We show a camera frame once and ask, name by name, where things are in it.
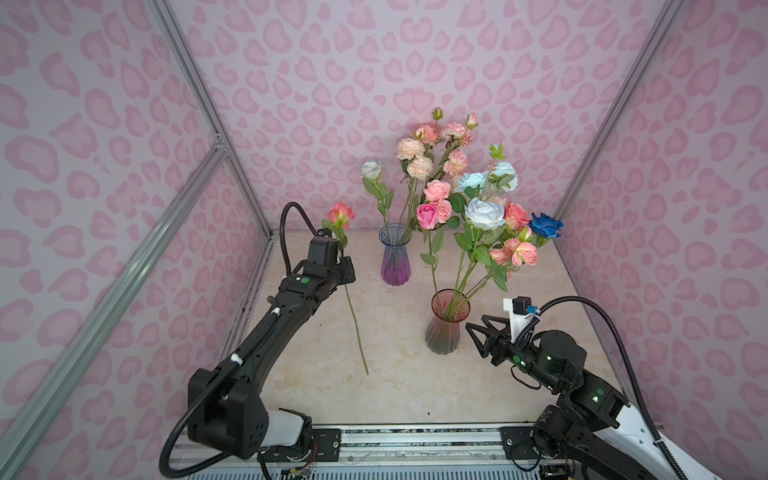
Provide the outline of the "red grey glass vase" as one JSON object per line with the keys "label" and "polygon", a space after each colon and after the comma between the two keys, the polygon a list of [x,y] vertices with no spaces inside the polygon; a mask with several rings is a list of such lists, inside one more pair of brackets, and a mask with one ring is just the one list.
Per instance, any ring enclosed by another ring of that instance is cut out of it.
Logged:
{"label": "red grey glass vase", "polygon": [[432,297],[430,306],[433,316],[425,331],[425,343],[433,353],[450,354],[459,346],[461,324],[469,317],[471,304],[464,294],[443,289]]}

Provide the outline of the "red pink rose stem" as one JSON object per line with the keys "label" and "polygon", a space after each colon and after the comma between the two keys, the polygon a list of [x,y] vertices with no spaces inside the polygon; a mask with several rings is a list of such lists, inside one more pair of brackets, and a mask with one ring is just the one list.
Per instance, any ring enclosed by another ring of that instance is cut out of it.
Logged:
{"label": "red pink rose stem", "polygon": [[[339,242],[340,260],[345,258],[345,249],[348,245],[348,238],[345,230],[349,227],[350,222],[355,218],[355,216],[356,214],[350,206],[344,202],[338,202],[330,208],[327,214],[327,218],[322,221],[322,227],[324,229],[328,229],[331,232],[331,236]],[[370,370],[363,347],[359,321],[352,302],[349,288],[347,286],[344,286],[344,292],[355,329],[356,343],[360,354],[360,359],[362,361],[365,375],[368,376],[370,374]]]}

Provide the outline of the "purple blue glass vase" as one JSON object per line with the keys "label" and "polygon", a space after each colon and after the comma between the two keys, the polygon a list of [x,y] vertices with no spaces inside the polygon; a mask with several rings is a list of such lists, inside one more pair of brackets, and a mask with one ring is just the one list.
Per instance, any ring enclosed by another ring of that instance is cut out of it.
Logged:
{"label": "purple blue glass vase", "polygon": [[407,252],[411,232],[403,224],[389,224],[380,229],[379,240],[384,247],[380,271],[382,280],[390,286],[406,284],[411,276]]}

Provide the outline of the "pale blue white rose stem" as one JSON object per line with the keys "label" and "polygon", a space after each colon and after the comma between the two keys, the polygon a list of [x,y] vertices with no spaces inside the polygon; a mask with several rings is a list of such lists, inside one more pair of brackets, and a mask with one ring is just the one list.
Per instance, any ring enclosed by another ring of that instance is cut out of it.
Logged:
{"label": "pale blue white rose stem", "polygon": [[377,210],[382,216],[384,226],[388,227],[394,191],[389,189],[381,179],[382,165],[377,160],[366,161],[361,165],[360,173],[366,192],[376,200]]}

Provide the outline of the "pink double rose stem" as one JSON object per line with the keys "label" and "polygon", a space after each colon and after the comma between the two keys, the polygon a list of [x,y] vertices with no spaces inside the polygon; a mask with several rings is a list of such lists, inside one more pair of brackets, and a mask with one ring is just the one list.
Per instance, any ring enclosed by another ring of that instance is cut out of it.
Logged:
{"label": "pink double rose stem", "polygon": [[441,180],[430,181],[422,189],[418,189],[418,185],[414,184],[407,207],[407,231],[432,231],[439,225],[446,224],[453,214],[449,201],[451,189],[449,183]]}

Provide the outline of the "blue flower stem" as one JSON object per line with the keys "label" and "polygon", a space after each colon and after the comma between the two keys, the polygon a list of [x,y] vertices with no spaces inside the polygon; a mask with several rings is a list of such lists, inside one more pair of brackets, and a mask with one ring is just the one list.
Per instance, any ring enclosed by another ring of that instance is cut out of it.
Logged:
{"label": "blue flower stem", "polygon": [[542,247],[549,241],[561,236],[564,223],[545,213],[532,213],[529,227],[534,234],[534,245]]}

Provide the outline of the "cream and red rose stem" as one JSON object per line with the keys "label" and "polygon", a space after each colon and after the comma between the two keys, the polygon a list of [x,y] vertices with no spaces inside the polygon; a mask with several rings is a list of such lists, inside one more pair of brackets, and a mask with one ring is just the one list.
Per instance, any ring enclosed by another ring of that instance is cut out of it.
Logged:
{"label": "cream and red rose stem", "polygon": [[521,205],[509,202],[504,208],[504,221],[510,231],[519,231],[529,225],[531,217]]}

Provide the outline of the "white blue large rose stem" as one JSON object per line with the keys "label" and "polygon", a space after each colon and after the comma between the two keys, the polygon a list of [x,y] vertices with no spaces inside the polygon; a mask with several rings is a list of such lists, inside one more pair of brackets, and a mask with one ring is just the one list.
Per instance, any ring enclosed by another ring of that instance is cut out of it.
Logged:
{"label": "white blue large rose stem", "polygon": [[461,221],[462,230],[454,234],[460,256],[454,293],[447,305],[451,321],[489,281],[506,289],[507,261],[499,241],[506,225],[504,208],[475,197],[465,207]]}

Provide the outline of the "pink multi bloom rose stem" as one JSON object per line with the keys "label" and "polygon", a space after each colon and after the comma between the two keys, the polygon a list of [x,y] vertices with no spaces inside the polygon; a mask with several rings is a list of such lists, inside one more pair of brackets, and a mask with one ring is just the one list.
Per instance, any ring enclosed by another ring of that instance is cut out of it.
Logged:
{"label": "pink multi bloom rose stem", "polygon": [[441,168],[444,176],[457,177],[468,167],[468,160],[464,147],[468,147],[473,141],[473,131],[479,126],[475,113],[467,115],[463,123],[450,122],[442,130],[442,139],[445,141],[445,152],[441,160]]}

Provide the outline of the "light blue rose stem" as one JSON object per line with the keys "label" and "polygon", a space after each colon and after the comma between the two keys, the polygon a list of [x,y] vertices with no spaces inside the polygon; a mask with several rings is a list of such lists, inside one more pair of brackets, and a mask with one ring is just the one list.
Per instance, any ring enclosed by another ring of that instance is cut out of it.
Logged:
{"label": "light blue rose stem", "polygon": [[454,181],[453,191],[471,197],[472,193],[481,195],[511,193],[517,189],[519,178],[514,166],[507,161],[503,144],[491,144],[491,161],[482,172],[464,173]]}

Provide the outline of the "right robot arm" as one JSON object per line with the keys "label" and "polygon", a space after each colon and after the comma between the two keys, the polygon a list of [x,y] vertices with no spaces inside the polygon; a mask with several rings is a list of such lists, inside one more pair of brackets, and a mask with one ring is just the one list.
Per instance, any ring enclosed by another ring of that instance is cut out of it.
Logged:
{"label": "right robot arm", "polygon": [[585,367],[586,352],[560,330],[533,331],[536,316],[513,334],[509,321],[485,315],[466,327],[479,354],[531,378],[556,401],[546,406],[526,438],[505,436],[507,456],[573,460],[605,479],[713,479],[703,466],[660,432],[607,380]]}

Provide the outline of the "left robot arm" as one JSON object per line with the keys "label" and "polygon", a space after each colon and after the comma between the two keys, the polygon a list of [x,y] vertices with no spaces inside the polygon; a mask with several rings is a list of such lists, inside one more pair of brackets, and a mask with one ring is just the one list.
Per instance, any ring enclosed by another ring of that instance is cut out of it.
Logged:
{"label": "left robot arm", "polygon": [[200,369],[188,385],[188,438],[243,460],[268,449],[301,459],[311,449],[312,420],[261,399],[266,379],[292,337],[338,287],[355,281],[351,258],[328,229],[310,241],[307,259],[289,271],[270,309],[215,369]]}

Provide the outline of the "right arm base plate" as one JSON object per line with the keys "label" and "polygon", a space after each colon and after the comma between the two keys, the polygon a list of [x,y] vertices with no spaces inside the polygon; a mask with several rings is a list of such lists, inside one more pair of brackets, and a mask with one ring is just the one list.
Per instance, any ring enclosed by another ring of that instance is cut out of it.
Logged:
{"label": "right arm base plate", "polygon": [[536,460],[531,426],[503,426],[499,428],[501,445],[509,461]]}

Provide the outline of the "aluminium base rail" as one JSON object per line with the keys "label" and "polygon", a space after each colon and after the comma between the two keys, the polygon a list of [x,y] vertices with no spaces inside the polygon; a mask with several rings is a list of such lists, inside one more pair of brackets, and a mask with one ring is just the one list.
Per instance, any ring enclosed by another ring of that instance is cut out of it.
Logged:
{"label": "aluminium base rail", "polygon": [[575,479],[585,473],[567,459],[507,460],[499,428],[517,424],[320,425],[342,431],[335,463],[266,463],[257,454],[229,457],[193,479]]}

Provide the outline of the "aluminium frame post left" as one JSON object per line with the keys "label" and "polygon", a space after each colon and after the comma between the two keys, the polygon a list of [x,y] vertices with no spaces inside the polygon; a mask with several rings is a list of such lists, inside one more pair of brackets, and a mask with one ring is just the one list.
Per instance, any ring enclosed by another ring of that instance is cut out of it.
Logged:
{"label": "aluminium frame post left", "polygon": [[189,42],[186,40],[171,2],[166,0],[149,0],[146,1],[146,4],[168,42],[171,56],[179,65],[190,92],[197,101],[209,130],[216,140],[215,144],[224,150],[225,161],[234,175],[237,186],[245,197],[246,205],[254,216],[261,233],[266,238],[270,238],[272,230],[258,202],[255,190],[247,178],[245,168],[231,142],[230,135],[226,131],[222,117],[216,108],[202,72],[194,59]]}

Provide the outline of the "aluminium frame post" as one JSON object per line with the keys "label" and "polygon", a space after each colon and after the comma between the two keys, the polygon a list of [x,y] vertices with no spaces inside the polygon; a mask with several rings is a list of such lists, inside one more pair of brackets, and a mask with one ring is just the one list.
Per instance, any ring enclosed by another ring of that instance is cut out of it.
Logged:
{"label": "aluminium frame post", "polygon": [[266,238],[270,238],[272,230],[258,202],[255,190],[247,178],[245,168],[231,142],[230,135],[226,131],[222,117],[216,108],[202,72],[194,59],[189,42],[186,40],[171,2],[166,0],[149,0],[146,1],[146,4],[168,42],[171,56],[179,65],[190,92],[197,101],[209,130],[216,140],[215,144],[224,150],[225,161],[234,175],[237,186],[245,197],[246,205],[254,216],[261,233]]}
{"label": "aluminium frame post", "polygon": [[587,148],[574,177],[566,189],[562,201],[555,211],[555,217],[558,220],[564,220],[576,203],[578,194],[586,185],[589,175],[600,160],[611,135],[619,126],[633,97],[650,69],[654,66],[657,57],[679,23],[688,4],[689,1],[684,0],[667,0],[663,3],[659,15],[644,40],[634,63],[628,70],[625,79],[620,84],[620,88],[610,108],[607,110],[604,120],[597,129],[595,137]]}

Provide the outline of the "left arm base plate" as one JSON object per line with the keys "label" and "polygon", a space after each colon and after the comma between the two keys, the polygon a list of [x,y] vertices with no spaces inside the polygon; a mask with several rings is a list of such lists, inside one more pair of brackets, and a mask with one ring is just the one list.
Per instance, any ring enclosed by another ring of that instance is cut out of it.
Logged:
{"label": "left arm base plate", "polygon": [[340,458],[342,431],[316,428],[302,433],[293,446],[272,446],[257,454],[266,463],[335,463]]}

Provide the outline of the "aluminium diagonal frame bar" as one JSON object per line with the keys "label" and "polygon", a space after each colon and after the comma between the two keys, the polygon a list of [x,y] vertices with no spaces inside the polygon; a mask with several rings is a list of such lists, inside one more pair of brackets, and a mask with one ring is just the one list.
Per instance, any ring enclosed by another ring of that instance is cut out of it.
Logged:
{"label": "aluminium diagonal frame bar", "polygon": [[211,149],[20,410],[1,441],[3,479],[23,470],[228,155],[228,146]]}

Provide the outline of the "aluminium frame post right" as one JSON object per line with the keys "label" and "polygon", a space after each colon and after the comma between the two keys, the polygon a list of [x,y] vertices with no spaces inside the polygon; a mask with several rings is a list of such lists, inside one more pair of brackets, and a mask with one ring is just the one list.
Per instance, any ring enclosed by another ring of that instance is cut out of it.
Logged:
{"label": "aluminium frame post right", "polygon": [[578,194],[586,185],[589,175],[600,160],[611,135],[619,126],[633,97],[650,69],[654,66],[657,57],[679,23],[688,4],[689,1],[684,0],[667,0],[663,3],[659,15],[644,40],[634,63],[628,70],[625,79],[620,84],[620,88],[610,108],[607,110],[604,120],[597,129],[595,137],[587,148],[574,177],[566,189],[562,201],[555,211],[555,217],[558,220],[564,220],[576,203]]}

